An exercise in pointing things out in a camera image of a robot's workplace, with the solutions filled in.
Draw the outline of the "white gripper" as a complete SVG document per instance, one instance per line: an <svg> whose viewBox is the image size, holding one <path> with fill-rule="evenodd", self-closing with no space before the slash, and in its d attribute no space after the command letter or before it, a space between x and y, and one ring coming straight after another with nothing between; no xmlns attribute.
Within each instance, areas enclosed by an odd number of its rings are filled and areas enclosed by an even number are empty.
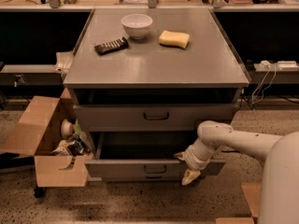
<svg viewBox="0 0 299 224"><path fill-rule="evenodd" d="M178 152L174 154L174 157L179 160L185 160L189 169L184 173L184 176L181 180L182 186L187 186L193 182L200 174L201 170L204 170L207 165L210 163L210 159L202 161L198 159L191 149L186 149L184 152Z"/></svg>

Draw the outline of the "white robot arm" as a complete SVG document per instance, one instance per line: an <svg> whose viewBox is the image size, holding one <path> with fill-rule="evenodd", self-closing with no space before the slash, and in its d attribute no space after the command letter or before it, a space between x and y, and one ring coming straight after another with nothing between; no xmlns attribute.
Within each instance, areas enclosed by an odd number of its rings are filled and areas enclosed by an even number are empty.
<svg viewBox="0 0 299 224"><path fill-rule="evenodd" d="M198 126L194 143L175 155L187 164L181 184L193 182L223 147L263 163L257 224L299 224L299 132L250 133L206 120Z"/></svg>

